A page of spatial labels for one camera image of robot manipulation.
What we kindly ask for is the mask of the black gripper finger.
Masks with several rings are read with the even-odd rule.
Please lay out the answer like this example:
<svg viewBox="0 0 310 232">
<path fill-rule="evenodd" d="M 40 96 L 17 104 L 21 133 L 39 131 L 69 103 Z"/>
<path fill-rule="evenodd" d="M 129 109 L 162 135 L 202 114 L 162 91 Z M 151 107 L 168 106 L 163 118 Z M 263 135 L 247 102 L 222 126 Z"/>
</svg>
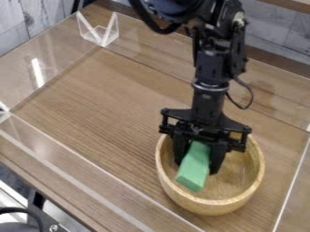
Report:
<svg viewBox="0 0 310 232">
<path fill-rule="evenodd" d="M 190 146 L 190 138 L 180 133 L 174 135 L 174 162 L 180 165 Z"/>
<path fill-rule="evenodd" d="M 211 150 L 211 164 L 210 164 L 210 172 L 215 175 L 222 167 L 223 160 L 226 158 L 227 153 L 227 143 L 218 142 L 212 145 Z"/>
</svg>

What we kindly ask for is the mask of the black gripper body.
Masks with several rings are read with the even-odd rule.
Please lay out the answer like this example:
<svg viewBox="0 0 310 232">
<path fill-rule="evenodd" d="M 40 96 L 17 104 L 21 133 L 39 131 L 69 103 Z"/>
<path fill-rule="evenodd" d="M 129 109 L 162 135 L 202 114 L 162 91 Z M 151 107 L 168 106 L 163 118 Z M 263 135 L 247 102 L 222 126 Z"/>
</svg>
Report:
<svg viewBox="0 0 310 232">
<path fill-rule="evenodd" d="M 224 112 L 224 88 L 194 87 L 194 97 L 188 109 L 162 109 L 162 124 L 159 132 L 172 140 L 176 133 L 183 134 L 191 141 L 208 145 L 227 143 L 227 152 L 244 151 L 252 128 L 230 119 Z"/>
</svg>

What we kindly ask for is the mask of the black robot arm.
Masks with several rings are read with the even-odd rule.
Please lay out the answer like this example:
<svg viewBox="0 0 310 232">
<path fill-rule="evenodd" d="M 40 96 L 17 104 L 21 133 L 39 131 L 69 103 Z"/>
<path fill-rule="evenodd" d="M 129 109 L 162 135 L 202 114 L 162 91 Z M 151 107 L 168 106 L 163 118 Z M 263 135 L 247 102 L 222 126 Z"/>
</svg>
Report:
<svg viewBox="0 0 310 232">
<path fill-rule="evenodd" d="M 226 154 L 246 150 L 252 128 L 224 114 L 228 86 L 246 72 L 247 20 L 239 0 L 128 0 L 144 24 L 158 34 L 184 28 L 192 40 L 194 96 L 187 109 L 162 109 L 160 132 L 174 141 L 174 160 L 186 159 L 196 142 L 211 148 L 210 173 Z"/>
</svg>

